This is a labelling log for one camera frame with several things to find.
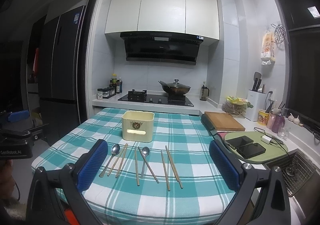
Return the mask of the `sink drain basket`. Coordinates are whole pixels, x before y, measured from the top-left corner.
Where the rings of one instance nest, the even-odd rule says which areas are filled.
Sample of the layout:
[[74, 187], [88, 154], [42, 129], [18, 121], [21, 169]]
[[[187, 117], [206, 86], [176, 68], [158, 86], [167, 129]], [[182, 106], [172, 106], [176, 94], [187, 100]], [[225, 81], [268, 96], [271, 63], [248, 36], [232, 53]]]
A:
[[280, 167], [282, 171], [289, 197], [295, 196], [313, 176], [319, 175], [319, 168], [299, 149], [264, 164], [266, 169], [275, 166]]

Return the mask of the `green mat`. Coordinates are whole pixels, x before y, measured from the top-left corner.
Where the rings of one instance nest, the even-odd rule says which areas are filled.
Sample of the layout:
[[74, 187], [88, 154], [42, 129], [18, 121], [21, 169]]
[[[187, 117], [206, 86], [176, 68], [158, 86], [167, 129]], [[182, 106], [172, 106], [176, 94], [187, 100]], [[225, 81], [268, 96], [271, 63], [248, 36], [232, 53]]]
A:
[[287, 146], [278, 140], [271, 139], [269, 143], [263, 141], [264, 135], [271, 138], [269, 133], [258, 131], [228, 132], [224, 141], [231, 152], [252, 164], [263, 164], [282, 156], [288, 156]]

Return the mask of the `bag of produce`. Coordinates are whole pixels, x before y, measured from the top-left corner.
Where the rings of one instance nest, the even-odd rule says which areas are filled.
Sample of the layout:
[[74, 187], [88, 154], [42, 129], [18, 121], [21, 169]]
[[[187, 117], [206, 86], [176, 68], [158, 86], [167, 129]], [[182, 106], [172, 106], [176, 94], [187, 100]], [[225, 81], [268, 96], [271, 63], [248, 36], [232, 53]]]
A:
[[247, 109], [253, 109], [253, 105], [239, 97], [228, 96], [222, 104], [222, 110], [228, 114], [244, 116]]

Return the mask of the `sauce bottles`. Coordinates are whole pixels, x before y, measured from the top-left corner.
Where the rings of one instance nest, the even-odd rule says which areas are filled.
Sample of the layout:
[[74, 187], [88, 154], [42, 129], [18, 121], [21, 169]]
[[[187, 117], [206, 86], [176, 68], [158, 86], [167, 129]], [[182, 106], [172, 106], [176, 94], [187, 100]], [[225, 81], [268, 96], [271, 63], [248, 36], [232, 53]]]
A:
[[121, 94], [123, 92], [123, 82], [116, 74], [112, 74], [109, 86], [114, 88], [116, 94]]

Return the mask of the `hanging bag on wall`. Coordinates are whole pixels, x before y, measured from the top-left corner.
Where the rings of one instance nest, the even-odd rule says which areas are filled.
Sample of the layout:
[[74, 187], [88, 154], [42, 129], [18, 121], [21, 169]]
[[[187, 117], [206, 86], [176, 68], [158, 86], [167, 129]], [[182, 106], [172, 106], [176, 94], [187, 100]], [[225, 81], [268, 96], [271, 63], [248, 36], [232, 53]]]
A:
[[271, 65], [276, 61], [274, 55], [274, 45], [274, 33], [272, 31], [267, 31], [263, 36], [261, 44], [260, 59], [262, 65]]

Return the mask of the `dark glass jug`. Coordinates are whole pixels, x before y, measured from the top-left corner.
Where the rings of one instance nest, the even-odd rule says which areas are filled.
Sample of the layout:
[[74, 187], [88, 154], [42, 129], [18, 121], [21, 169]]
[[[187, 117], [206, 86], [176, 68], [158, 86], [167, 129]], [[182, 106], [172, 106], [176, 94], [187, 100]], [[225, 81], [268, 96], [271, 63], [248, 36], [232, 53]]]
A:
[[200, 90], [200, 100], [206, 101], [208, 96], [209, 96], [208, 87], [206, 87], [205, 85], [202, 85], [201, 90]]

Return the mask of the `teal checked tablecloth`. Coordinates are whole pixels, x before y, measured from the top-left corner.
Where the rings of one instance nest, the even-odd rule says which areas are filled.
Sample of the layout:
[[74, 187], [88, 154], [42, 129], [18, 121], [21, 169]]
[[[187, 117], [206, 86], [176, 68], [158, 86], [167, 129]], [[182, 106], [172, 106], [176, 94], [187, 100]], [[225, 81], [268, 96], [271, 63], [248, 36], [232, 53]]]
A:
[[[121, 157], [111, 172], [114, 157], [104, 177], [96, 176], [83, 195], [95, 215], [105, 224], [208, 224], [215, 222], [235, 195], [209, 155], [212, 136], [199, 116], [178, 113], [155, 113], [153, 137], [146, 158], [156, 175], [155, 181], [138, 150], [142, 142], [122, 137], [123, 109], [105, 108], [80, 124], [37, 157], [31, 167], [61, 169], [76, 162], [95, 142], [103, 139], [108, 146], [128, 143], [123, 165], [116, 178]], [[171, 153], [183, 189], [172, 171], [165, 146]], [[136, 182], [135, 149], [139, 183]], [[164, 176], [164, 155], [170, 191]]]

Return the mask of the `white knife block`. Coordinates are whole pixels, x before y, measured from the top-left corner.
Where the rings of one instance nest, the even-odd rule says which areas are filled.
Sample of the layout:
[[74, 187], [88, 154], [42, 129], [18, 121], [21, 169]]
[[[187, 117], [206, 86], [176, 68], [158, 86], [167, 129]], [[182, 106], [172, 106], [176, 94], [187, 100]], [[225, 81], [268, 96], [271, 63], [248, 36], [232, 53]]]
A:
[[245, 117], [252, 122], [256, 122], [258, 120], [259, 110], [264, 109], [266, 94], [249, 90], [247, 100], [253, 107], [246, 109]]

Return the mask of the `spice jar rack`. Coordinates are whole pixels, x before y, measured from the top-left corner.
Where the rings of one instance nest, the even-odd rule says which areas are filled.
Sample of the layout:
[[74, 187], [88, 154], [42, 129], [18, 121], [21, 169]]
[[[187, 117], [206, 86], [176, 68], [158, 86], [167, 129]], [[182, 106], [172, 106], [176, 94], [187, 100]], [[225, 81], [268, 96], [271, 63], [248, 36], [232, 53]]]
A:
[[106, 87], [106, 88], [98, 88], [97, 89], [97, 99], [109, 99], [116, 95], [115, 87]]

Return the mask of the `purple bottle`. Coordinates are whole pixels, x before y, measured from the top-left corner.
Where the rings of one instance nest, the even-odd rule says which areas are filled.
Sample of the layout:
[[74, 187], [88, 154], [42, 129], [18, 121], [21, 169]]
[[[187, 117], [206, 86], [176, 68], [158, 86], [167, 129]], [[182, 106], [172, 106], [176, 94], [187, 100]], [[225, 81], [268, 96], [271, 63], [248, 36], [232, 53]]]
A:
[[282, 113], [279, 113], [275, 116], [273, 125], [272, 125], [272, 131], [274, 133], [278, 133], [280, 128], [285, 125], [285, 117]]

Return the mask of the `wok with glass lid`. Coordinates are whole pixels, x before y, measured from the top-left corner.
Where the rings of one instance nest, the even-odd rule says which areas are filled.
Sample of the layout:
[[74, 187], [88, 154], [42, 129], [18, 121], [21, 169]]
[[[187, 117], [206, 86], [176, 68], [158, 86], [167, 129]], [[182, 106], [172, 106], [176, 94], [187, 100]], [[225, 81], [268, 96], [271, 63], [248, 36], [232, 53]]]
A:
[[180, 84], [178, 81], [179, 81], [178, 79], [175, 79], [174, 83], [165, 83], [163, 81], [158, 81], [158, 82], [162, 86], [163, 91], [166, 92], [167, 94], [184, 96], [190, 91], [191, 87], [184, 84]]

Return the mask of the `black gas cooktop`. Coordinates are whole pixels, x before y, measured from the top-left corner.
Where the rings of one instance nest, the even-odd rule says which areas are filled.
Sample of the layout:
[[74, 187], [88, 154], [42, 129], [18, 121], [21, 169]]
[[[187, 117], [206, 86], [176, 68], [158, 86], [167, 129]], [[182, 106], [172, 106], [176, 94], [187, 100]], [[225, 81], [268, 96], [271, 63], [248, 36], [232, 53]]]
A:
[[136, 91], [132, 89], [127, 95], [119, 98], [119, 101], [124, 102], [137, 102], [137, 103], [153, 103], [153, 104], [165, 104], [165, 105], [178, 105], [193, 107], [193, 103], [185, 95], [169, 95], [164, 93], [163, 95], [149, 94], [146, 90]]

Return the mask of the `white charger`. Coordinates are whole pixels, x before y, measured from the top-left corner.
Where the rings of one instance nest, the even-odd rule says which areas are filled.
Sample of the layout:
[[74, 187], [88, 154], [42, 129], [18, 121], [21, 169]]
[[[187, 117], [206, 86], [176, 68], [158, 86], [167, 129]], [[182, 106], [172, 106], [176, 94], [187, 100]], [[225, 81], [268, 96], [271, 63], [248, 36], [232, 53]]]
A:
[[271, 140], [272, 140], [272, 138], [269, 137], [269, 136], [267, 136], [267, 135], [263, 135], [263, 136], [261, 137], [261, 141], [264, 142], [264, 143], [266, 143], [266, 144], [270, 144]]

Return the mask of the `dark refrigerator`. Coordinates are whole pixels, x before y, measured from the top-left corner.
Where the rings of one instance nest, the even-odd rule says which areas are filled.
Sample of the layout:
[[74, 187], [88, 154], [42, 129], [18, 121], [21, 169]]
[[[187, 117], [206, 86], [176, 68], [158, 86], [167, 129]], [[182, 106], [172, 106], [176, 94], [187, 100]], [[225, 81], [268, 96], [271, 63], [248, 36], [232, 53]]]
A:
[[43, 26], [39, 47], [38, 86], [45, 136], [53, 145], [80, 124], [76, 88], [82, 5]]

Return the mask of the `white upper cabinets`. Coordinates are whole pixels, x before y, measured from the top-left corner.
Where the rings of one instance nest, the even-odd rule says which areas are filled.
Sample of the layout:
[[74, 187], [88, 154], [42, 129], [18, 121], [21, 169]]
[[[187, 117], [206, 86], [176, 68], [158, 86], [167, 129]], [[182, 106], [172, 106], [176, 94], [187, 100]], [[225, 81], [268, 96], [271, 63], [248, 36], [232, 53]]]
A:
[[162, 31], [218, 40], [217, 0], [111, 0], [105, 33]]

